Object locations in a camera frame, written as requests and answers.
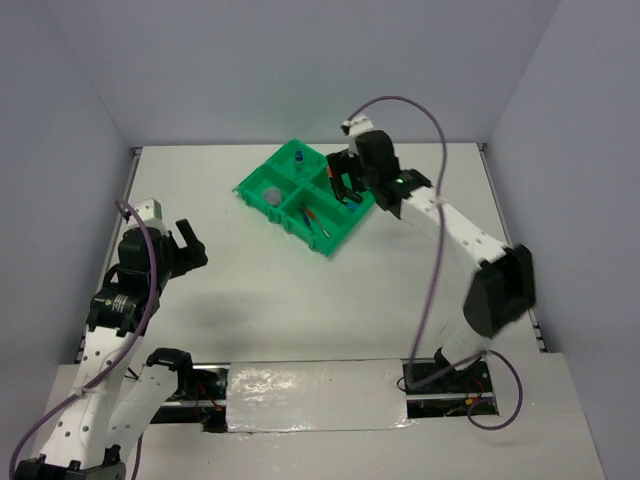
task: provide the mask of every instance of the white wall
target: white wall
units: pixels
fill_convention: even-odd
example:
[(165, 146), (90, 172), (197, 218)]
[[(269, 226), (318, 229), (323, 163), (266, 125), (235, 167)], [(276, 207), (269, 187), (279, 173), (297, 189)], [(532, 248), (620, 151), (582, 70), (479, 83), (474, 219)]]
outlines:
[(563, 0), (489, 142), (609, 480), (638, 478), (640, 2)]
[[(47, 0), (135, 145), (335, 141), (384, 94), (487, 140), (558, 3)], [(436, 138), (418, 113), (377, 109), (396, 139)]]
[(0, 2), (0, 475), (74, 358), (131, 153), (41, 1)]

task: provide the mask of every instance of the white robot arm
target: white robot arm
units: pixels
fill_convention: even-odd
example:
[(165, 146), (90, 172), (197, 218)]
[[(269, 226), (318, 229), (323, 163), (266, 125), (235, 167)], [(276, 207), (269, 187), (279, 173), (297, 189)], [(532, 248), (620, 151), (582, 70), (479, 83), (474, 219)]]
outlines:
[[(134, 208), (155, 253), (157, 282), (149, 313), (153, 315), (168, 281), (206, 265), (208, 259), (187, 220), (176, 222), (186, 242), (186, 247), (179, 248), (162, 221), (158, 202), (149, 199)], [(38, 457), (20, 462), (14, 479), (124, 480), (123, 460), (153, 415), (167, 398), (189, 388), (191, 356), (180, 350), (159, 348), (147, 359), (128, 396), (116, 405), (129, 362), (144, 338), (144, 331), (137, 337), (134, 332), (142, 323), (152, 288), (147, 244), (133, 218), (127, 220), (118, 244), (118, 259), (91, 300), (83, 357), (71, 392), (77, 398), (63, 410)], [(127, 353), (117, 362), (123, 350)], [(101, 382), (85, 387), (103, 372), (106, 376)]]
[[(364, 115), (342, 124), (349, 148), (327, 156), (335, 197), (359, 202), (370, 191), (383, 210), (409, 222), (433, 239), (440, 230), (439, 202), (446, 219), (445, 251), (469, 278), (469, 292), (455, 333), (435, 353), (443, 367), (489, 347), (509, 323), (535, 304), (533, 263), (529, 250), (509, 248), (487, 235), (441, 198), (416, 170), (401, 170), (389, 136), (375, 130)], [(348, 176), (347, 188), (343, 176)]]

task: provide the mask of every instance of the tabletop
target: tabletop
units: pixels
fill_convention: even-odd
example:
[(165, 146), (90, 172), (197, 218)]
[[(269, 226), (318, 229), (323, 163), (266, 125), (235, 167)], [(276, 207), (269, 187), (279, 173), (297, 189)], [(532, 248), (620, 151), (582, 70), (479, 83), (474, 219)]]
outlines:
[[(312, 147), (329, 153), (344, 145)], [(143, 148), (129, 201), (156, 198), (169, 228), (180, 218), (189, 219), (207, 248), (209, 264), (169, 282), (134, 364), (160, 346), (186, 350), (199, 363), (408, 355), (435, 244), (374, 206), (332, 257), (312, 252), (232, 192), (277, 149)], [(402, 168), (436, 178), (438, 145), (400, 144), (396, 154)], [(475, 144), (449, 146), (443, 196), (484, 231), (504, 240)], [(438, 334), (445, 323), (462, 315), (469, 281), (445, 258), (421, 356), (431, 357), (444, 341)], [(537, 351), (525, 317), (496, 347)]]
[[(277, 148), (143, 149), (129, 200), (155, 197), (168, 225), (188, 218), (207, 247), (209, 265), (169, 282), (134, 367), (159, 346), (189, 351), (199, 363), (233, 362), (232, 371), (237, 362), (297, 361), (301, 364), (287, 365), (298, 371), (314, 360), (391, 362), (407, 356), (433, 263), (433, 243), (374, 207), (333, 257), (310, 251), (231, 192)], [(314, 148), (328, 153), (342, 146)], [(444, 197), (504, 240), (476, 146), (451, 145), (449, 151)], [(436, 177), (438, 146), (398, 145), (397, 155), (403, 168)], [(432, 356), (442, 325), (462, 314), (467, 287), (468, 279), (447, 258), (421, 355)], [(341, 422), (335, 431), (286, 434), (211, 434), (195, 424), (150, 425), (138, 478), (604, 480), (564, 356), (539, 351), (528, 315), (508, 327), (494, 348), (514, 364), (524, 389), (521, 414), (506, 429), (482, 431), (464, 417), (423, 418), (404, 428), (369, 431), (343, 431)], [(500, 416), (480, 421), (495, 424), (513, 411), (517, 390), (502, 364), (493, 357), (487, 362)], [(398, 372), (392, 373), (399, 375), (400, 362), (395, 363), (392, 369)], [(77, 365), (59, 368), (48, 408), (68, 395), (76, 372)], [(365, 394), (371, 388), (360, 386)], [(351, 407), (367, 411), (358, 411), (350, 422), (380, 412), (379, 396), (371, 398), (361, 405), (352, 402)], [(308, 408), (306, 397), (298, 403), (316, 417), (331, 410), (321, 401), (316, 404), (322, 408)], [(335, 418), (324, 418), (324, 424), (332, 425), (327, 421)], [(54, 427), (50, 422), (39, 432), (34, 453)]]

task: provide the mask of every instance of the pen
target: pen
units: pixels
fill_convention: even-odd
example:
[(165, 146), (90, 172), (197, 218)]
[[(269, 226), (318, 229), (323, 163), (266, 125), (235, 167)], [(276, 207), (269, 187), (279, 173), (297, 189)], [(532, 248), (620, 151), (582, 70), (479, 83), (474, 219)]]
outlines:
[(309, 227), (309, 230), (311, 230), (311, 232), (313, 233), (313, 228), (311, 228), (311, 222), (309, 221), (309, 217), (307, 217), (307, 214), (304, 213), (304, 210), (302, 208), (299, 208), (298, 210), (300, 210), (300, 213), (302, 214), (302, 220), (304, 220), (304, 224)]
[(327, 229), (322, 226), (322, 224), (320, 223), (320, 220), (318, 220), (318, 217), (316, 217), (316, 214), (313, 213), (311, 209), (307, 207), (304, 203), (302, 204), (302, 210), (304, 210), (304, 213), (309, 215), (311, 219), (314, 222), (316, 222), (316, 224), (320, 227), (320, 230), (322, 230), (322, 233), (324, 233), (327, 236), (327, 238), (331, 238), (331, 235), (329, 235), (329, 232), (327, 232)]

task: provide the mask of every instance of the green plastic bin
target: green plastic bin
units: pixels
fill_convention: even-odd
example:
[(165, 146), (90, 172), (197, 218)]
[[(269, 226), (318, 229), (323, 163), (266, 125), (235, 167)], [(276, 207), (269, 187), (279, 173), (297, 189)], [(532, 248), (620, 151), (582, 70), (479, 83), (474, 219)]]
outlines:
[[(296, 180), (294, 156), (297, 147), (302, 149), (304, 155), (304, 180)], [(344, 180), (350, 186), (346, 176)], [(262, 198), (262, 192), (269, 187), (277, 187), (282, 192), (282, 203), (278, 207), (269, 205)], [(271, 222), (279, 223), (285, 231), (304, 240), (311, 250), (326, 256), (338, 248), (374, 204), (369, 192), (361, 194), (363, 201), (355, 211), (350, 211), (336, 200), (327, 173), (327, 159), (296, 139), (283, 145), (234, 188), (234, 192), (247, 205), (264, 213)], [(331, 238), (327, 238), (313, 219), (310, 219), (309, 229), (299, 211), (302, 204), (318, 217)]]

